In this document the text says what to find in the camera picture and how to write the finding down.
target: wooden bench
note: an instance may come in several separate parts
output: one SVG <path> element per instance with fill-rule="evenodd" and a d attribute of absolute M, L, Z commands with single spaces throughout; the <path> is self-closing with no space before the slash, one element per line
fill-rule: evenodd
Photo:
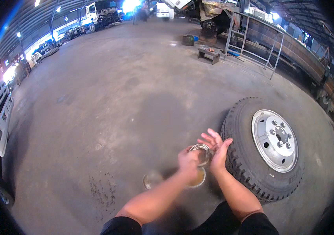
<path fill-rule="evenodd" d="M 219 61 L 219 53 L 210 52 L 205 50 L 204 48 L 198 48 L 198 58 L 205 57 L 205 54 L 213 57 L 211 64 L 215 64 Z"/>

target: metal railing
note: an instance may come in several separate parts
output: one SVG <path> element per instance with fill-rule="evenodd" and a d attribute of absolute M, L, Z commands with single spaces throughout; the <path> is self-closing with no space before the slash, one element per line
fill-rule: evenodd
<path fill-rule="evenodd" d="M 227 52 L 228 52 L 229 47 L 233 47 L 233 48 L 239 49 L 239 50 L 240 50 L 240 56 L 243 55 L 243 52 L 247 52 L 247 53 L 249 53 L 249 54 L 251 54 L 251 55 L 253 55 L 253 56 L 256 56 L 256 57 L 259 58 L 259 59 L 262 59 L 263 61 L 266 61 L 266 63 L 264 64 L 264 63 L 262 63 L 262 62 L 260 62 L 260 61 L 258 61 L 258 60 L 256 60 L 256 59 L 253 59 L 253 58 L 247 56 L 248 59 L 250 59 L 250 60 L 252 60 L 252 61 L 255 61 L 256 63 L 260 63 L 260 64 L 264 65 L 264 69 L 266 69 L 266 68 L 270 68 L 270 69 L 273 71 L 272 75 L 270 76 L 270 80 L 271 80 L 272 77 L 273 77 L 273 75 L 274 75 L 274 73 L 275 73 L 275 68 L 277 67 L 277 64 L 278 64 L 278 61 L 279 61 L 279 56 L 280 56 L 280 54 L 281 54 L 282 44 L 283 44 L 283 39 L 284 39 L 284 33 L 283 33 L 282 31 L 279 31 L 279 30 L 277 30 L 277 29 L 271 27 L 270 25 L 268 25 L 267 23 L 265 23 L 265 22 L 259 20 L 259 19 L 256 18 L 256 17 L 252 17 L 252 16 L 250 16 L 250 15 L 246 15 L 246 14 L 243 14 L 243 13 L 240 13 L 240 12 L 234 12 L 234 11 L 233 11 L 233 12 L 229 12 L 229 11 L 227 11 L 226 9 L 224 9 L 224 11 L 225 11 L 226 14 L 228 15 L 228 17 L 230 17 L 230 19 L 231 19 L 230 27 L 229 27 L 229 30 L 228 30 L 229 33 L 228 33 L 228 36 L 227 36 L 227 42 L 226 42 L 225 58 L 224 58 L 224 60 L 226 60 Z M 241 16 L 245 16 L 245 17 L 247 17 L 247 26 L 245 27 L 245 33 L 241 33 L 241 32 L 232 30 L 232 26 L 234 25 L 234 17 L 233 17 L 234 14 L 239 14 L 239 15 L 241 15 Z M 258 22 L 260 22 L 261 24 L 266 25 L 266 26 L 270 27 L 271 29 L 273 29 L 274 31 L 277 32 L 276 35 L 275 35 L 274 43 L 273 43 L 272 49 L 270 50 L 270 54 L 269 54 L 269 56 L 268 56 L 268 59 L 264 59 L 264 58 L 260 57 L 259 55 L 254 54 L 254 53 L 252 53 L 252 52 L 247 51 L 247 50 L 244 49 L 245 41 L 246 41 L 246 37 L 247 37 L 247 32 L 248 32 L 248 25 L 249 25 L 249 20 L 250 20 L 250 19 L 255 20 L 255 21 L 258 21 Z M 240 35 L 243 36 L 243 44 L 242 44 L 241 48 L 240 48 L 240 47 L 237 47 L 237 46 L 234 46 L 234 45 L 230 45 L 230 40 L 231 40 L 231 37 L 232 37 L 232 33 L 237 33 L 237 34 L 240 34 Z M 282 35 L 281 46 L 280 46 L 280 48 L 279 48 L 279 52 L 278 52 L 278 56 L 277 56 L 277 61 L 276 61 L 275 65 L 274 65 L 274 67 L 273 67 L 272 64 L 271 64 L 269 61 L 270 61 L 270 58 L 271 58 L 271 56 L 272 56 L 274 47 L 275 47 L 275 45 L 276 45 L 276 43 L 277 43 L 277 38 L 278 38 L 278 34 L 279 34 L 279 33 Z"/>

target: tarp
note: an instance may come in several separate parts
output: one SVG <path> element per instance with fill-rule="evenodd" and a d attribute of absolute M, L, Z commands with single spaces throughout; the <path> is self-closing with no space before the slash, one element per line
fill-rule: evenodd
<path fill-rule="evenodd" d="M 207 1 L 202 0 L 200 4 L 200 17 L 201 21 L 210 20 L 217 15 L 220 15 L 223 9 L 228 10 L 229 12 L 240 12 L 240 8 L 234 6 L 233 3 L 223 3 L 219 0 Z M 238 29 L 240 27 L 240 15 L 234 14 L 234 28 Z"/>

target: person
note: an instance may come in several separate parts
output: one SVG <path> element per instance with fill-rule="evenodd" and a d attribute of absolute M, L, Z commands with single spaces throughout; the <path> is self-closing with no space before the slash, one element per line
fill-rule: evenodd
<path fill-rule="evenodd" d="M 223 141 L 214 130 L 207 131 L 209 135 L 202 133 L 203 140 L 197 141 L 206 144 L 215 153 L 210 171 L 218 181 L 226 201 L 199 227 L 174 234 L 229 234 L 232 232 L 231 229 L 239 229 L 239 234 L 278 234 L 255 195 L 225 168 L 227 150 L 232 138 Z M 189 148 L 178 154 L 179 170 L 173 176 L 155 188 L 132 198 L 113 219 L 104 224 L 101 235 L 142 234 L 143 225 L 164 214 L 184 187 L 197 177 L 198 152 L 189 152 Z M 231 228 L 231 222 L 235 222 L 233 224 L 236 224 L 237 228 Z"/>
<path fill-rule="evenodd" d="M 133 9 L 133 25 L 138 24 L 138 19 L 139 19 L 138 6 L 135 6 Z"/>
<path fill-rule="evenodd" d="M 147 22 L 147 18 L 148 18 L 148 4 L 147 4 L 147 2 L 143 2 L 141 11 L 142 11 L 142 20 Z"/>

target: person's hands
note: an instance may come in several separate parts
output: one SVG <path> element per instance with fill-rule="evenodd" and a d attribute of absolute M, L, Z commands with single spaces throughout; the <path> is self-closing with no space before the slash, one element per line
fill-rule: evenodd
<path fill-rule="evenodd" d="M 187 181 L 191 181 L 197 177 L 198 171 L 198 154 L 199 151 L 194 150 L 189 152 L 189 149 L 192 146 L 189 146 L 182 150 L 179 155 L 179 171 L 182 172 L 187 177 Z"/>
<path fill-rule="evenodd" d="M 202 133 L 201 136 L 205 140 L 197 139 L 197 142 L 200 144 L 206 144 L 212 151 L 214 151 L 215 155 L 211 160 L 210 170 L 213 174 L 220 172 L 222 170 L 226 170 L 225 162 L 228 146 L 232 143 L 232 138 L 222 140 L 221 136 L 213 131 L 212 129 L 208 129 L 207 132 L 210 134 Z"/>

